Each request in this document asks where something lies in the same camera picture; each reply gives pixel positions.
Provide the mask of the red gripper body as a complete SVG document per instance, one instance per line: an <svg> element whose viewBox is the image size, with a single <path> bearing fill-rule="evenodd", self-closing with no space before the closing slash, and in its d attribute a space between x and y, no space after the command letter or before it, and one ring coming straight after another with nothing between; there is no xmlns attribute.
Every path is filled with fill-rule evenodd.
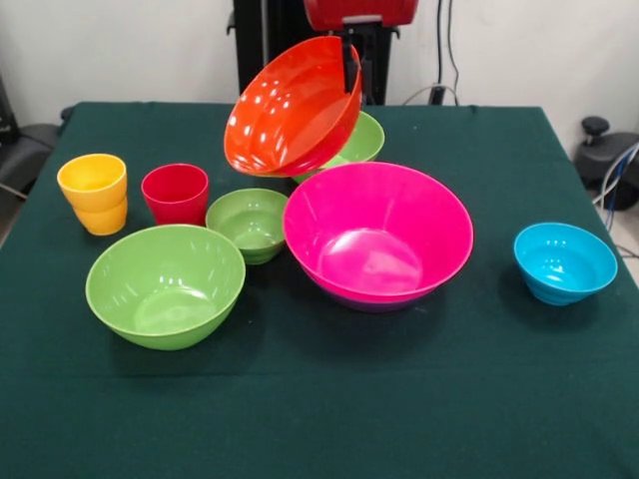
<svg viewBox="0 0 639 479"><path fill-rule="evenodd" d="M410 24L417 0L305 0L314 29L343 29L347 25L380 23L383 27Z"/></svg>

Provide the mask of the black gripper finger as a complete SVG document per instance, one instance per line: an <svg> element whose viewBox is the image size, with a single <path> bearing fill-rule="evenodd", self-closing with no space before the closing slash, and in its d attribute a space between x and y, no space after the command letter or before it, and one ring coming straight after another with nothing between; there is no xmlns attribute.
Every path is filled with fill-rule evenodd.
<svg viewBox="0 0 639 479"><path fill-rule="evenodd" d="M346 93L353 91L359 70L358 51L354 46L354 38L354 30L345 30L340 34L343 85Z"/></svg>
<svg viewBox="0 0 639 479"><path fill-rule="evenodd" d="M362 74L363 102L366 105L374 105L374 48L375 35L370 29L362 29L362 53L360 56Z"/></svg>

